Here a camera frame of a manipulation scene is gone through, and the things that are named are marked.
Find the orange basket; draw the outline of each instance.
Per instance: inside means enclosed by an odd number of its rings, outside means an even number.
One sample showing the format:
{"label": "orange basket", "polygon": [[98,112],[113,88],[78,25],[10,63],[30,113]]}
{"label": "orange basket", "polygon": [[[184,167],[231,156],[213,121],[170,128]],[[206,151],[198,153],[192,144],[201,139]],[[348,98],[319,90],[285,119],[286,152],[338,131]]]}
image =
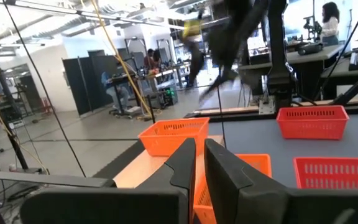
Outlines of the orange basket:
{"label": "orange basket", "polygon": [[[265,175],[272,177],[272,166],[270,164],[270,156],[268,154],[248,154],[236,156]],[[197,214],[201,224],[216,224],[205,175],[202,176],[196,187],[193,210]]]}
{"label": "orange basket", "polygon": [[343,106],[281,108],[277,115],[285,139],[340,140],[348,119]]}
{"label": "orange basket", "polygon": [[358,158],[294,158],[300,189],[358,189]]}
{"label": "orange basket", "polygon": [[157,121],[139,138],[150,156],[171,156],[187,138],[196,141],[197,156],[204,152],[209,118],[189,118]]}

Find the yellow cable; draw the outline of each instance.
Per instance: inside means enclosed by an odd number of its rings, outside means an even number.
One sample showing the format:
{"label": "yellow cable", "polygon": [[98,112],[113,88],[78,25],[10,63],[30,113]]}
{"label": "yellow cable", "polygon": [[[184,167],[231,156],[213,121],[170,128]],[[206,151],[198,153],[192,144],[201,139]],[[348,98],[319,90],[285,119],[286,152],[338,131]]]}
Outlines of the yellow cable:
{"label": "yellow cable", "polygon": [[97,7],[97,5],[96,5],[95,0],[91,0],[91,2],[92,2],[92,5],[93,5],[93,7],[94,7],[94,10],[95,10],[96,14],[98,15],[98,19],[99,19],[99,22],[100,22],[100,24],[101,24],[101,26],[102,26],[102,28],[103,28],[103,31],[104,31],[104,33],[106,34],[106,37],[107,37],[107,39],[109,40],[111,47],[113,48],[114,52],[116,53],[116,55],[115,55],[114,57],[115,57],[116,59],[118,59],[118,61],[120,62],[121,66],[124,68],[124,71],[125,71],[125,73],[126,73],[127,76],[128,76],[129,83],[131,83],[132,88],[133,88],[134,91],[135,91],[135,94],[136,94],[137,97],[139,98],[140,102],[143,104],[143,107],[146,109],[146,111],[147,111],[147,113],[149,114],[149,116],[151,116],[150,108],[147,106],[146,102],[143,100],[143,97],[140,95],[139,90],[136,88],[135,83],[134,83],[134,81],[132,80],[132,77],[129,75],[128,69],[127,69],[127,67],[125,66],[125,63],[122,61],[121,56],[118,54],[118,51],[117,51],[116,47],[114,46],[114,44],[113,44],[113,42],[112,42],[112,40],[111,40],[111,38],[110,38],[109,33],[108,33],[107,30],[106,30],[106,26],[104,25],[104,22],[103,22],[102,18],[100,17],[99,9],[98,9],[98,7]]}
{"label": "yellow cable", "polygon": [[[1,115],[0,115],[0,122],[4,128],[4,130],[7,132],[8,135],[10,135],[11,137],[14,137],[14,135],[8,130],[8,128],[6,127],[5,123],[4,123],[4,120],[1,118]],[[27,152],[31,157],[33,157],[39,164],[40,166],[47,172],[47,174],[49,175],[49,170],[42,164],[42,162],[37,159],[30,151],[28,151],[24,146],[22,146],[20,144],[20,142],[15,138],[15,142],[23,149],[25,150],[25,152]]]}

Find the yellow object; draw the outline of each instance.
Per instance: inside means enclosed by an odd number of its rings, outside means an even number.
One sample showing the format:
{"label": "yellow object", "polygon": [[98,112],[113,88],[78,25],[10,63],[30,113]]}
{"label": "yellow object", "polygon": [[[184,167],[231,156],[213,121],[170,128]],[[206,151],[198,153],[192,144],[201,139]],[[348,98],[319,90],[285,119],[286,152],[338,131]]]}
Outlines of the yellow object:
{"label": "yellow object", "polygon": [[[5,131],[7,132],[8,135],[10,135],[11,137],[13,137],[13,134],[8,130],[8,128],[5,126],[5,123],[4,121],[2,120],[1,118],[1,115],[0,115],[0,122],[3,126],[3,128],[5,129]],[[15,142],[23,149],[25,150],[25,152],[27,152],[31,157],[33,157],[33,159],[35,159],[35,161],[37,161],[40,166],[44,169],[44,171],[49,175],[49,170],[42,164],[42,162],[37,159],[30,151],[28,151],[25,147],[23,147],[20,142],[15,138]]]}
{"label": "yellow object", "polygon": [[102,18],[100,17],[99,9],[98,9],[98,7],[97,7],[97,5],[96,5],[95,0],[92,0],[92,5],[93,5],[93,7],[94,7],[94,10],[95,10],[96,14],[98,15],[99,22],[100,22],[100,24],[101,24],[101,26],[102,26],[102,28],[103,28],[104,33],[106,34],[107,39],[108,39],[109,42],[110,42],[111,47],[112,47],[112,49],[114,50],[114,52],[116,53],[116,55],[115,55],[114,57],[120,62],[120,64],[121,64],[122,67],[124,68],[124,71],[125,71],[125,73],[126,73],[127,76],[128,76],[129,83],[131,84],[132,88],[134,89],[135,94],[136,94],[137,97],[140,99],[140,102],[142,103],[142,105],[143,105],[143,107],[145,108],[146,112],[149,114],[149,116],[151,116],[152,113],[151,113],[151,111],[150,111],[150,108],[147,106],[147,104],[146,104],[146,102],[144,101],[143,97],[140,95],[139,90],[136,88],[136,85],[135,85],[135,83],[134,83],[132,77],[129,75],[129,72],[128,72],[128,69],[127,69],[125,63],[122,61],[122,58],[121,58],[121,56],[118,54],[118,51],[117,51],[116,46],[114,46],[114,44],[113,44],[113,42],[112,42],[112,40],[111,40],[111,38],[110,38],[110,35],[109,35],[109,33],[107,32],[107,30],[106,30],[106,26],[104,25],[104,21],[103,21]]}
{"label": "yellow object", "polygon": [[188,36],[200,34],[200,24],[201,21],[199,19],[186,21],[182,37],[186,38]]}

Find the gray table surface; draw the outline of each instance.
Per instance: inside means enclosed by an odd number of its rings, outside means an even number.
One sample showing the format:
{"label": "gray table surface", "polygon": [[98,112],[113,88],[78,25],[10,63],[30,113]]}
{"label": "gray table surface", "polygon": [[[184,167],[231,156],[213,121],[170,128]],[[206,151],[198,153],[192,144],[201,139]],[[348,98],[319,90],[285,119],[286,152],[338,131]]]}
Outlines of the gray table surface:
{"label": "gray table surface", "polygon": [[[340,50],[343,49],[343,45],[333,45],[329,47],[325,47],[322,51],[316,54],[310,55],[299,55],[298,52],[290,52],[287,53],[287,61],[290,64],[296,63],[305,63],[305,62],[316,62],[320,60],[327,60],[330,59],[334,54],[338,53]],[[258,65],[243,65],[239,66],[239,70],[250,70],[250,69],[258,69],[258,68],[266,68],[271,67],[272,63],[262,63]]]}
{"label": "gray table surface", "polygon": [[[351,115],[340,141],[286,140],[274,119],[224,123],[227,149],[235,154],[269,154],[273,178],[296,187],[294,157],[358,157],[358,115]],[[222,134],[221,123],[209,134]]]}
{"label": "gray table surface", "polygon": [[[349,71],[350,61],[351,60],[349,58],[340,59],[338,64],[336,65],[331,77],[346,77],[346,76],[356,76],[356,75],[358,75],[358,70]],[[331,72],[332,67],[333,66],[331,66],[330,68],[325,70],[321,74],[321,78],[326,78],[328,76],[328,74]]]}

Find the white shirt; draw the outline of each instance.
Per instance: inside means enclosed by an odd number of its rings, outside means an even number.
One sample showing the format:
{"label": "white shirt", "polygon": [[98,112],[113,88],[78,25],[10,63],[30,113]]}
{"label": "white shirt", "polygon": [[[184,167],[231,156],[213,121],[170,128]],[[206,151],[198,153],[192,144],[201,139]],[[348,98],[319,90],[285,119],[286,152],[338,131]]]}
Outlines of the white shirt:
{"label": "white shirt", "polygon": [[338,35],[338,20],[332,16],[328,22],[323,24],[323,30],[321,31],[321,37],[330,37]]}

